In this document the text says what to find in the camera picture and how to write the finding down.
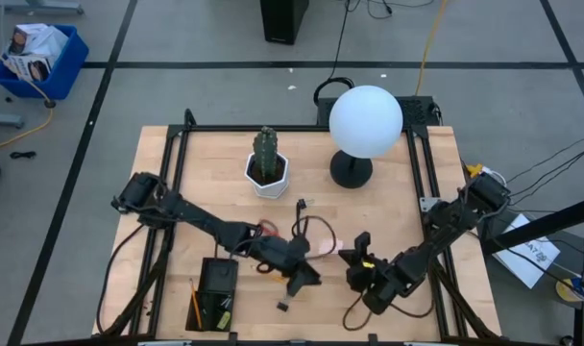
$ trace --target black speaker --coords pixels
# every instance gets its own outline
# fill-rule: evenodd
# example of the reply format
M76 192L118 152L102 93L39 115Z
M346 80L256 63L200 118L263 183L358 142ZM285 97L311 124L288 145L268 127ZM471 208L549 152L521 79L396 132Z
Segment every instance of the black speaker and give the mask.
M260 0L264 39L294 44L309 0Z

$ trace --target cactus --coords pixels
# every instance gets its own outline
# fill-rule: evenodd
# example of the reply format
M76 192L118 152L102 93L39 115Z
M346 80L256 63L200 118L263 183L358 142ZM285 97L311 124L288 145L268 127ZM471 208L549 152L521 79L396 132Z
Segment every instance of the cactus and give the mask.
M277 133L275 130L264 126L255 136L254 159L262 175L262 182L272 180L277 170Z

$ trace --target floor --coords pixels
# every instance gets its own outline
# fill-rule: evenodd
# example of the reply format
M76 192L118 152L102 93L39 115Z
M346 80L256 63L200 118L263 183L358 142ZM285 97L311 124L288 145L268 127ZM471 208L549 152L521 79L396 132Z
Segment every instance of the floor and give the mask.
M336 75L413 94L439 1L393 6L382 20L362 1L348 17ZM90 54L52 124L0 149L0 345L50 245L45 238L57 234L22 342L89 336L118 220L110 198L129 177L142 126L179 123L188 107L201 124L315 123L311 95L330 72L344 14L341 1L311 1L297 43L284 46L263 40L257 0L83 6L83 16L5 16L6 33L23 22L75 25ZM372 4L372 12L383 7ZM440 105L465 161L509 178L584 137L584 0L450 0L428 61L421 94ZM0 87L0 112L22 114L26 129L44 121L40 101L7 96ZM0 141L15 134L0 128ZM29 150L37 157L8 156ZM582 150L584 143L511 189ZM519 207L559 210L583 199L584 158ZM570 231L584 235L584 225ZM488 267L505 335L553 343L572 332L571 309L533 296L491 259Z

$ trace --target wooden table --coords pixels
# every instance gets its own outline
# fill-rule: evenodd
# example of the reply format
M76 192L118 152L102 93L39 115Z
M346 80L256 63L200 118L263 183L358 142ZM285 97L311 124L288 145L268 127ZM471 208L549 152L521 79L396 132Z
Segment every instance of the wooden table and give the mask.
M456 188L464 185L460 160L450 127L429 128L430 142L442 197L451 200ZM165 142L166 127L144 127L136 150L133 172L158 174ZM255 133L191 133L182 176L182 195L196 205L224 220L257 223L268 218L281 234L290 237L294 206L298 199L312 199L304 214L327 219L344 242L352 248L362 231L372 236L370 251L391 259L398 252L423 240L410 158L404 135L385 156L373 160L374 173L368 184L349 190L336 185L329 175L329 161L337 148L329 133L279 133L280 152L290 161L290 186L279 200L257 198L243 170L252 150ZM424 157L419 150L424 186L427 189ZM174 171L175 155L170 172ZM133 229L136 216L121 216L115 247ZM309 225L311 254L329 232L318 222ZM109 277L103 304L102 321L109 326L134 294L145 247L143 231L118 254ZM499 321L479 244L464 235L451 247L458 283L463 296L477 315L495 333ZM168 261L168 271L160 311L157 338L226 339L225 333L187 332L185 320L190 301L189 280L199 282L203 257L212 257L211 236L187 224L179 224L175 245ZM219 249L220 256L228 253ZM439 340L436 316L412 319L389 309L374 315L361 331L347 332L341 325L346 308L357 298L346 283L344 261L337 255L312 262L322 274L323 284L306 286L290 303L288 312L276 309L285 287L265 275L256 273L256 262L239 259L239 277L234 301L231 330L239 340L367 340L375 333L379 340ZM450 334L455 334L451 301L444 294L448 308ZM422 312L430 304L430 287L425 281L406 299L395 304L413 312ZM147 330L146 317L151 298L145 300L140 331ZM368 310L358 304L348 323L361 323Z

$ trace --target potted cactus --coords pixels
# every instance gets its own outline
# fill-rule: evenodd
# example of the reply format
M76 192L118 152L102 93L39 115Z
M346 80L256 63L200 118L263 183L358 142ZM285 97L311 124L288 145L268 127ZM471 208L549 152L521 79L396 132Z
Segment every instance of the potted cactus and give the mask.
M255 136L254 152L247 158L245 176L260 197L278 198L288 187L288 159L277 152L275 130L264 126Z

